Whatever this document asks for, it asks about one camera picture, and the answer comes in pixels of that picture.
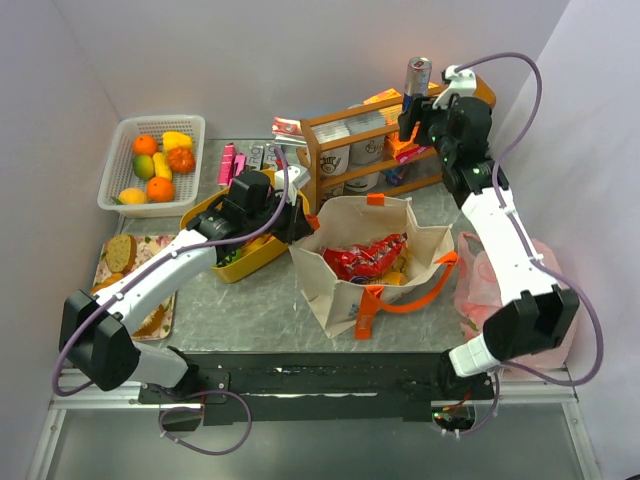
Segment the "yellow toy banana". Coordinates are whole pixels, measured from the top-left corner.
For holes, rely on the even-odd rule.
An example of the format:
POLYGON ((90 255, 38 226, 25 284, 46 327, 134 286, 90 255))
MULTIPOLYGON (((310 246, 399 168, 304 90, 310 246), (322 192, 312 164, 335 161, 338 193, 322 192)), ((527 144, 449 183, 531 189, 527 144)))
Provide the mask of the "yellow toy banana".
POLYGON ((169 181, 173 180, 173 172, 169 166, 167 156, 163 152, 154 153, 152 156, 152 162, 156 177, 164 178, 169 181))

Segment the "white cup on shelf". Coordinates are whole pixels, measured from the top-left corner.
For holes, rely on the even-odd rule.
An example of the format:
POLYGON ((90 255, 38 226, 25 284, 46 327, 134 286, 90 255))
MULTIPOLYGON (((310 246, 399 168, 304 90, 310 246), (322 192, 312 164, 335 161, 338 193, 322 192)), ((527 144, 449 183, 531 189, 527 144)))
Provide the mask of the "white cup on shelf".
POLYGON ((319 162, 321 177, 328 178, 345 173, 349 164, 349 155, 349 146, 323 151, 319 162))

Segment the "white plastic fruit basket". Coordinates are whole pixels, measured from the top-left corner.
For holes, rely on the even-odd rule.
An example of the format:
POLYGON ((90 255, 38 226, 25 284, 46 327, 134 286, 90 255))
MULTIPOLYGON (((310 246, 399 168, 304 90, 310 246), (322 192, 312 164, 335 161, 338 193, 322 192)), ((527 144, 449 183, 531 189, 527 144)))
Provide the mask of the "white plastic fruit basket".
POLYGON ((180 216, 195 205, 205 121, 196 115, 125 119, 111 141, 98 206, 130 218, 180 216))

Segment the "orange toy tangerine bottom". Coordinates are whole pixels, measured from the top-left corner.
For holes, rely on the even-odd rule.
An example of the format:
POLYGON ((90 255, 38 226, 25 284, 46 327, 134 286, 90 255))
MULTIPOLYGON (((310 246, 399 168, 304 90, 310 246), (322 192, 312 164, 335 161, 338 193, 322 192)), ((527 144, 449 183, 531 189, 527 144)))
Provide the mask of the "orange toy tangerine bottom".
POLYGON ((175 187, 167 178, 153 177, 147 182, 146 195, 151 202, 171 202, 175 197, 175 187))

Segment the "red snack bag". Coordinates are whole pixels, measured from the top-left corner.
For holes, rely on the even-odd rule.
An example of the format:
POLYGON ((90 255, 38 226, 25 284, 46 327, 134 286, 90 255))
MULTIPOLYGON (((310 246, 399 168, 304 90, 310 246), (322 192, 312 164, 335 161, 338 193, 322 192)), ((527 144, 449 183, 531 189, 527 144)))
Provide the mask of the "red snack bag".
POLYGON ((385 274, 405 250, 406 234, 390 234, 369 244, 324 248, 321 256, 339 280, 359 283, 385 274))

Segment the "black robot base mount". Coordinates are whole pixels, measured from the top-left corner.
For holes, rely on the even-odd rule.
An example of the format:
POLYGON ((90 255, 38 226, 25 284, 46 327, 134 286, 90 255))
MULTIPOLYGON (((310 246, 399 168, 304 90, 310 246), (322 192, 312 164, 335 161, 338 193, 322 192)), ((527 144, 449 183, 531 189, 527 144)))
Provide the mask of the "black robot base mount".
POLYGON ((266 421, 400 418, 429 422, 435 402, 485 401, 493 382, 458 378, 446 354, 429 352, 190 353, 199 366, 197 396, 206 426, 266 421))

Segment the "floral canvas tote bag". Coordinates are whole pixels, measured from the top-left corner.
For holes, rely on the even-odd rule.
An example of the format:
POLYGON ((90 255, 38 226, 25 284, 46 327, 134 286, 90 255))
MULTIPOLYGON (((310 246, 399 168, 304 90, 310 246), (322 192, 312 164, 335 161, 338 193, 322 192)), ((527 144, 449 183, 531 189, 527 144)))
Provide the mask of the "floral canvas tote bag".
POLYGON ((353 329, 355 339, 366 340, 378 311, 403 314, 424 307, 441 292, 458 260, 450 227, 419 226, 408 199, 336 197, 324 204, 317 220, 315 232, 289 250, 302 294, 329 338, 353 329), (411 259, 404 286, 339 280, 321 256, 324 248, 369 244, 390 234, 407 235, 400 254, 411 259))

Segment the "silver blue drink can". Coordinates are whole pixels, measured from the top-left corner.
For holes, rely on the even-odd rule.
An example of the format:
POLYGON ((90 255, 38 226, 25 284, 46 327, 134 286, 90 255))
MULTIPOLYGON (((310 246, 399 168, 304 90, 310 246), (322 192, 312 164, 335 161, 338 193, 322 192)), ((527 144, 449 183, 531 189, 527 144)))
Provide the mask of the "silver blue drink can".
POLYGON ((428 93, 432 62, 426 57, 413 57, 408 61, 403 91, 402 111, 409 109, 416 96, 428 93))

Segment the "toy croissant bread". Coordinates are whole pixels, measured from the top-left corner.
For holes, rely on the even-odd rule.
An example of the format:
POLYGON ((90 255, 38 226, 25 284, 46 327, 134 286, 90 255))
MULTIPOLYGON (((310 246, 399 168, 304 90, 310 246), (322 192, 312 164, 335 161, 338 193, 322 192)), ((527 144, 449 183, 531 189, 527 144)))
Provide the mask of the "toy croissant bread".
POLYGON ((91 295, 95 295, 100 290, 102 290, 104 288, 107 288, 107 287, 119 282, 123 278, 124 278, 124 274, 123 273, 121 273, 121 272, 113 273, 109 277, 107 277, 103 281, 101 281, 100 283, 97 283, 96 285, 94 285, 90 290, 90 294, 91 295))

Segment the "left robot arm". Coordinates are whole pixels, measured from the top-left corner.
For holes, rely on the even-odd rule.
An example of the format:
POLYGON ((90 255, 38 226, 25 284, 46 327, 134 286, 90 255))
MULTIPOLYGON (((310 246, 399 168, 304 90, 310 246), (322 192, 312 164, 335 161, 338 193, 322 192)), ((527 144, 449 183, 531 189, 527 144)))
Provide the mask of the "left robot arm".
POLYGON ((53 375, 58 377, 69 361, 103 391, 135 380, 178 397, 195 392, 197 364, 176 348, 138 344, 133 334, 162 301, 221 256, 262 234, 291 244, 313 233, 300 193, 309 179, 300 166, 245 171, 135 271, 94 294, 78 290, 70 295, 53 375))

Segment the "small orange toy pumpkin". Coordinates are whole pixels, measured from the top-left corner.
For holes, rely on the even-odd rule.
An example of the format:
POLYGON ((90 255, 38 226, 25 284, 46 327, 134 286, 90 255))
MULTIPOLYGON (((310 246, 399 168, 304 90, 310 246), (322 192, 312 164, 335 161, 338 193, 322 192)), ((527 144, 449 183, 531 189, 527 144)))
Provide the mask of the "small orange toy pumpkin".
POLYGON ((167 161, 173 173, 189 174, 196 167, 195 156, 187 147, 176 147, 168 151, 167 161))

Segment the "toy bread slice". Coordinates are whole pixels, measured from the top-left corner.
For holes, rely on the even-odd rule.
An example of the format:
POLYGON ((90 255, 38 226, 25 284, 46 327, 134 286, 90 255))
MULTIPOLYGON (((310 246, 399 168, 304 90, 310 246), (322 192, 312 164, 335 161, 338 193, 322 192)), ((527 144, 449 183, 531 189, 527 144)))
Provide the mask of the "toy bread slice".
POLYGON ((112 273, 128 273, 134 265, 137 243, 133 236, 120 234, 111 238, 105 247, 105 261, 112 273))

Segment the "red silver foil packet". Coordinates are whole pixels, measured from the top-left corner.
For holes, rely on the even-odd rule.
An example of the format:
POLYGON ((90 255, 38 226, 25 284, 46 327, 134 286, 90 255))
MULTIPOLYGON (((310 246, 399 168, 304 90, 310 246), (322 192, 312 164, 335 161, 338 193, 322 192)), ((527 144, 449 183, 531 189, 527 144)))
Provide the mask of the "red silver foil packet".
POLYGON ((274 141, 279 145, 305 147, 307 142, 298 120, 275 117, 272 122, 274 141))

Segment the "yellow toy pepper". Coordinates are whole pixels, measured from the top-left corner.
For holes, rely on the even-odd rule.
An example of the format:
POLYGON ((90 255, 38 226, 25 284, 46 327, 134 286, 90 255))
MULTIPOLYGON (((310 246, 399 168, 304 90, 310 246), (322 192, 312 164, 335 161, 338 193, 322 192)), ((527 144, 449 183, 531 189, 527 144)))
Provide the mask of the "yellow toy pepper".
POLYGON ((164 132, 162 135, 162 144, 165 152, 176 148, 186 148, 190 151, 193 150, 193 139, 189 135, 178 131, 164 132))

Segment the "orange yellow snack bag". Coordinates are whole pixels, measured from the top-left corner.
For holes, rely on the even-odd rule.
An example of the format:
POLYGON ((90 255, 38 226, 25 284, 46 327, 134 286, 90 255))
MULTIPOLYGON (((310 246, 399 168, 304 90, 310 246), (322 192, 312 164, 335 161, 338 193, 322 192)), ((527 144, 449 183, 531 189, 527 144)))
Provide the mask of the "orange yellow snack bag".
POLYGON ((411 259, 407 255, 399 255, 387 271, 372 279, 370 285, 404 286, 409 282, 408 270, 411 259))

